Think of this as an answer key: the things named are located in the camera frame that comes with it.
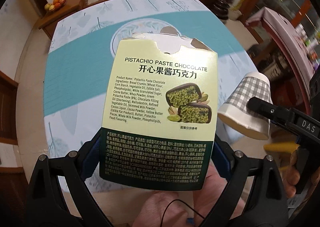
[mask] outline dark ceramic vase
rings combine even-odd
[[[216,0],[211,10],[223,23],[228,20],[229,5],[225,0]]]

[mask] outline pink covered table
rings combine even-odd
[[[262,25],[271,35],[289,62],[298,81],[307,114],[310,114],[309,82],[315,71],[295,28],[286,18],[266,7],[246,21],[247,27],[258,25]]]

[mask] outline fruit bowl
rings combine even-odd
[[[65,5],[67,0],[53,0],[52,4],[46,4],[44,9],[47,13],[54,13],[55,11],[59,10],[61,7]]]

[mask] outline blue and white tablecloth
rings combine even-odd
[[[199,0],[109,0],[79,11],[55,30],[44,81],[44,124],[50,157],[78,150],[97,133],[119,41],[134,32],[160,33],[173,27],[218,53],[219,106],[244,75],[256,67],[222,22]],[[223,140],[240,137],[217,124]],[[63,190],[68,190],[60,177]],[[86,180],[91,192],[124,188],[99,178]]]

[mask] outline gray and white gingham pattern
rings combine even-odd
[[[237,107],[246,114],[268,122],[269,120],[267,118],[247,109],[247,103],[252,97],[257,97],[266,102],[272,103],[269,85],[256,77],[248,76],[242,79],[236,90],[225,101],[225,103]]]

